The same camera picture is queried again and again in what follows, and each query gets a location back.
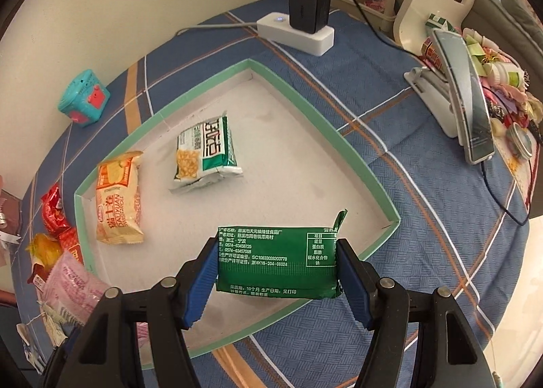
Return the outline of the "pink snack packet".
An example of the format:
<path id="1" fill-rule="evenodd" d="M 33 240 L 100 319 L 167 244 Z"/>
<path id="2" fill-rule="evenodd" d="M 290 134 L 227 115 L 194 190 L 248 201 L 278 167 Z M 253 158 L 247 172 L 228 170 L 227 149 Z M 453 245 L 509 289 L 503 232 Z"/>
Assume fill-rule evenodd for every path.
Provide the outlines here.
<path id="1" fill-rule="evenodd" d="M 109 285 L 64 252 L 55 263 L 41 295 L 41 305 L 56 322 L 84 325 Z"/>

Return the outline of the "yellow cake packet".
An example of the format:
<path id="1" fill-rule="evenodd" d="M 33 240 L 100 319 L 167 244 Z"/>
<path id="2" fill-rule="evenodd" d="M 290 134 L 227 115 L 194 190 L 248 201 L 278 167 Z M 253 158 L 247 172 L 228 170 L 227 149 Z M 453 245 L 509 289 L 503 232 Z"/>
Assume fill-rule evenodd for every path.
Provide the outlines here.
<path id="1" fill-rule="evenodd" d="M 36 234 L 26 248 L 30 252 L 31 273 L 27 283 L 34 283 L 38 276 L 46 281 L 57 260 L 62 256 L 62 247 L 60 243 L 44 233 Z"/>

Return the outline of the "small red candy packet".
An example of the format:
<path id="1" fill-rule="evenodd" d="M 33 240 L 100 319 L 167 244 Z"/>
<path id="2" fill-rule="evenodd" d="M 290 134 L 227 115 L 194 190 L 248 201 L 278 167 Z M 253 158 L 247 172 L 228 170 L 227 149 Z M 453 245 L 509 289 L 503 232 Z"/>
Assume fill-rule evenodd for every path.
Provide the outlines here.
<path id="1" fill-rule="evenodd" d="M 71 228 L 62 206 L 62 195 L 59 183 L 54 183 L 40 198 L 41 218 L 47 232 L 57 237 Z"/>

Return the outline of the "dark green snack packet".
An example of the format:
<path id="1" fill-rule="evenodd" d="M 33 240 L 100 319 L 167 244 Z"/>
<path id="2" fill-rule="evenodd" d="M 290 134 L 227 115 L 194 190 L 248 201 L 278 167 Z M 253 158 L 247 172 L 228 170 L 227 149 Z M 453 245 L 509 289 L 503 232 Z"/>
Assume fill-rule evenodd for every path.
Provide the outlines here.
<path id="1" fill-rule="evenodd" d="M 216 289 L 264 298 L 333 299 L 341 294 L 331 227 L 225 226 L 218 229 Z"/>

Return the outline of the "large red cake packet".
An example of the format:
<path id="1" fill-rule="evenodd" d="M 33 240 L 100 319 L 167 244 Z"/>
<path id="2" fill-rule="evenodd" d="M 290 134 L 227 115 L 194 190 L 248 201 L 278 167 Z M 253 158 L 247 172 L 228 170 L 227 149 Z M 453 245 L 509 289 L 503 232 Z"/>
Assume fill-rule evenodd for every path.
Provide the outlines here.
<path id="1" fill-rule="evenodd" d="M 71 227 L 61 232 L 58 236 L 58 240 L 63 251 L 70 252 L 79 263 L 84 264 L 78 233 L 75 227 Z"/>

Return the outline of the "blue plaid tablecloth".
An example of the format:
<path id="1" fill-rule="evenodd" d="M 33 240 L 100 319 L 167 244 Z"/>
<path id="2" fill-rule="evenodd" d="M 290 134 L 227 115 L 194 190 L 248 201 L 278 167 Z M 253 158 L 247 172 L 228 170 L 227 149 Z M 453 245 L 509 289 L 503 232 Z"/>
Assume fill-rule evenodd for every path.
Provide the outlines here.
<path id="1" fill-rule="evenodd" d="M 313 56 L 287 0 L 171 39 L 70 126 L 22 201 L 12 276 L 51 387 L 491 387 L 526 200 L 472 160 L 336 11 Z"/>

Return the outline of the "orange cracker packet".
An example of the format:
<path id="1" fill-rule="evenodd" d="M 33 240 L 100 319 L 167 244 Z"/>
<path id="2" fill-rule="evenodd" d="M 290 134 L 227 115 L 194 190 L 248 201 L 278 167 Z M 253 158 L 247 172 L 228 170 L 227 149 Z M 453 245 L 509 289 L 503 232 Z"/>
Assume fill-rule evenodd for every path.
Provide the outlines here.
<path id="1" fill-rule="evenodd" d="M 140 244 L 141 194 L 139 165 L 142 151 L 131 151 L 97 166 L 97 241 L 104 244 Z"/>

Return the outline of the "pink flower bouquet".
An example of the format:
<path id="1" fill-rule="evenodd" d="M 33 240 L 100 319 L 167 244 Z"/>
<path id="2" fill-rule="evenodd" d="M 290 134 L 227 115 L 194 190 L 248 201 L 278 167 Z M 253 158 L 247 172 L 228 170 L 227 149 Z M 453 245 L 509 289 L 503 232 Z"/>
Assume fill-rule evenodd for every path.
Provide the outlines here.
<path id="1" fill-rule="evenodd" d="M 21 200 L 4 189 L 0 179 L 0 233 L 4 243 L 18 244 L 21 228 Z"/>

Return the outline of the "green white noodle snack packet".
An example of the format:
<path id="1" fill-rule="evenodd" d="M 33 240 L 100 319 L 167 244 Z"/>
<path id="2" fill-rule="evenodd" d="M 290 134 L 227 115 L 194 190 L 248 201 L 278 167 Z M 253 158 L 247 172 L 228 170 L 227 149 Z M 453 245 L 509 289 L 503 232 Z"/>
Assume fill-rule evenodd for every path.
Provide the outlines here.
<path id="1" fill-rule="evenodd" d="M 177 136 L 173 188 L 202 188 L 243 174 L 226 113 L 207 118 Z"/>

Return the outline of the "green rimmed white tray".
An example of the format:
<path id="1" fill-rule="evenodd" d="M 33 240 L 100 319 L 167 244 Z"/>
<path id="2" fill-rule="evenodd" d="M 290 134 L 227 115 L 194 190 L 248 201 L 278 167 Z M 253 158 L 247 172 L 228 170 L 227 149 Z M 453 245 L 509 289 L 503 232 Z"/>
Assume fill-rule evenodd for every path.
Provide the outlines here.
<path id="1" fill-rule="evenodd" d="M 177 136 L 226 113 L 243 174 L 202 188 L 173 188 Z M 103 129 L 97 146 L 142 151 L 139 185 L 144 241 L 97 241 L 90 174 L 75 191 L 84 264 L 124 292 L 152 287 L 197 257 L 221 226 L 330 227 L 366 258 L 396 232 L 398 211 L 362 157 L 331 124 L 268 67 L 248 59 L 173 100 L 127 136 Z"/>

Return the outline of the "colourful clutter pile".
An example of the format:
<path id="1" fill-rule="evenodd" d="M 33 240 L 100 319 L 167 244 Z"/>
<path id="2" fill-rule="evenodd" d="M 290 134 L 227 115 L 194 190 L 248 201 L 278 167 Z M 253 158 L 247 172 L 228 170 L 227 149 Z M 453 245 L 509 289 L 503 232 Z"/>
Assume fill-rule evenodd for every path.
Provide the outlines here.
<path id="1" fill-rule="evenodd" d="M 494 154 L 503 157 L 524 198 L 531 200 L 538 176 L 538 153 L 542 147 L 539 132 L 542 103 L 529 92 L 527 73 L 512 56 L 476 30 L 456 29 L 434 14 L 429 16 L 425 26 L 428 37 L 422 45 L 423 67 L 447 84 L 431 33 L 434 30 L 452 31 L 465 40 L 488 107 Z"/>

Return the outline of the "teal toy box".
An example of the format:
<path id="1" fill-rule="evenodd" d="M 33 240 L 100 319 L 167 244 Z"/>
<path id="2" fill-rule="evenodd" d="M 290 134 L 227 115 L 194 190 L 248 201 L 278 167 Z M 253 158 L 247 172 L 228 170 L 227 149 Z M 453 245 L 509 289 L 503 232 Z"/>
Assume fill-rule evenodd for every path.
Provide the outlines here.
<path id="1" fill-rule="evenodd" d="M 100 119 L 109 99 L 110 91 L 88 69 L 66 87 L 57 109 L 75 124 L 86 127 Z"/>

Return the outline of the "smartphone on stand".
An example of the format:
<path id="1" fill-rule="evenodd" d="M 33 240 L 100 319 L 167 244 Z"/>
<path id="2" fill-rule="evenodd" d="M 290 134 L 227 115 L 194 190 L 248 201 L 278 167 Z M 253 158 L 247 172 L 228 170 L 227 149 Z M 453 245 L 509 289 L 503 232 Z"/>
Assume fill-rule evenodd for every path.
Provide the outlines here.
<path id="1" fill-rule="evenodd" d="M 449 98 L 469 164 L 475 166 L 494 155 L 490 115 L 479 75 L 465 40 L 457 33 L 434 30 L 433 45 L 439 54 L 449 86 Z"/>

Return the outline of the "white power strip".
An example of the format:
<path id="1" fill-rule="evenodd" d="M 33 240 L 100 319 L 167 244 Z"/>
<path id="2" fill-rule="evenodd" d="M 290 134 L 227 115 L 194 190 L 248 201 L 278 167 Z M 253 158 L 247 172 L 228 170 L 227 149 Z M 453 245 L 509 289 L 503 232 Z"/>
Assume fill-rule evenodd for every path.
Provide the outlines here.
<path id="1" fill-rule="evenodd" d="M 322 56 L 334 46 L 335 31 L 325 26 L 318 32 L 310 34 L 294 29 L 289 23 L 289 16 L 279 12 L 271 12 L 257 21 L 257 32 L 260 37 L 314 56 Z"/>

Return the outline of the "black charger adapter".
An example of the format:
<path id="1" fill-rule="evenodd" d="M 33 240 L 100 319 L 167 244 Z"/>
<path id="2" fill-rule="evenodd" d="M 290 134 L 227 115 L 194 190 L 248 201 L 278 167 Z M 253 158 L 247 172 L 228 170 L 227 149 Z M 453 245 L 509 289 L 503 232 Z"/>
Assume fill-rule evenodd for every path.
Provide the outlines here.
<path id="1" fill-rule="evenodd" d="M 288 4 L 293 29 L 315 34 L 327 26 L 331 0 L 288 0 Z"/>

